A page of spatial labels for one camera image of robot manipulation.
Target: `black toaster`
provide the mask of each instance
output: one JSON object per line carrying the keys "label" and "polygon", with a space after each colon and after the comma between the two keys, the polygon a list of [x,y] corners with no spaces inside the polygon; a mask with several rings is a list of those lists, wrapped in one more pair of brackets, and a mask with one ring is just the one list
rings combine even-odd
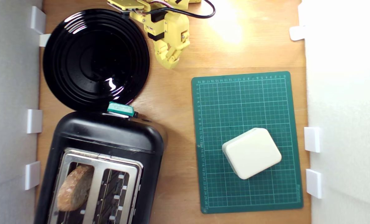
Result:
{"label": "black toaster", "polygon": [[[54,132],[34,224],[149,223],[166,134],[144,119],[73,112]],[[94,167],[87,202],[57,209],[57,191],[79,164]]]}

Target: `round plate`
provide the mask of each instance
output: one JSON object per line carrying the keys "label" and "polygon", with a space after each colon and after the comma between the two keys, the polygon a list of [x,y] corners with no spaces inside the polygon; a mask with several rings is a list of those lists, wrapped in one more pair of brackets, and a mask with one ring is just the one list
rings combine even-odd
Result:
{"label": "round plate", "polygon": [[78,111],[106,111],[109,101],[130,103],[149,73],[149,51],[139,28],[123,15],[90,9],[71,15],[44,50],[52,93]]}

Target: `white clip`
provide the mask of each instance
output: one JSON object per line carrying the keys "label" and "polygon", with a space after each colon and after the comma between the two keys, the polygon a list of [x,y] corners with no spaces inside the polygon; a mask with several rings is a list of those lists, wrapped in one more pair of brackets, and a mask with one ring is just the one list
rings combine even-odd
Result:
{"label": "white clip", "polygon": [[322,198],[322,174],[311,169],[306,169],[307,193]]}
{"label": "white clip", "polygon": [[320,129],[304,127],[305,150],[320,153]]}
{"label": "white clip", "polygon": [[51,34],[41,34],[39,47],[45,47]]}
{"label": "white clip", "polygon": [[305,26],[292,26],[289,29],[290,39],[292,41],[302,40],[305,38]]}
{"label": "white clip", "polygon": [[25,169],[25,190],[30,190],[40,184],[40,161],[26,165]]}
{"label": "white clip", "polygon": [[45,32],[46,14],[36,6],[32,6],[32,15],[30,21],[30,28],[35,30],[38,34]]}
{"label": "white clip", "polygon": [[306,3],[302,2],[298,5],[298,26],[292,26],[289,29],[290,39],[292,41],[302,40],[306,36],[307,23]]}
{"label": "white clip", "polygon": [[43,128],[43,111],[27,110],[27,129],[26,133],[40,133]]}

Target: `wooden surface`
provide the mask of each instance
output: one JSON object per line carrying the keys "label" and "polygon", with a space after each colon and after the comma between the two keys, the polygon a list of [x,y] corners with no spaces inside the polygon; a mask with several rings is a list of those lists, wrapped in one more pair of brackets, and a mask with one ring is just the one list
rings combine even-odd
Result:
{"label": "wooden surface", "polygon": [[[300,0],[212,0],[217,14],[211,19],[190,18],[191,46],[174,70],[162,68],[151,51],[149,79],[132,103],[141,114],[164,125],[169,144],[164,154],[155,195],[152,224],[190,223],[303,223],[311,222],[310,196],[305,191],[309,154],[303,150],[307,126],[305,56],[303,41],[292,42],[289,27],[298,25]],[[69,15],[88,8],[109,8],[103,0],[44,0],[47,33]],[[191,11],[209,13],[207,4]],[[289,71],[303,178],[304,208],[266,212],[204,215],[200,212],[193,127],[191,78],[253,72]],[[40,109],[44,111],[37,159],[42,172],[57,122],[71,112],[48,89],[43,74]]]}

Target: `cutting mat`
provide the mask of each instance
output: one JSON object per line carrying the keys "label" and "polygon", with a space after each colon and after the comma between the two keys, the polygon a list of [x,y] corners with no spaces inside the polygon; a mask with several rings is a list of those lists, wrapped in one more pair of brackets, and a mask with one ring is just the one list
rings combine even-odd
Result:
{"label": "cutting mat", "polygon": [[[192,79],[201,211],[205,214],[303,207],[289,72]],[[282,154],[269,169],[240,179],[221,146],[266,128]]]}

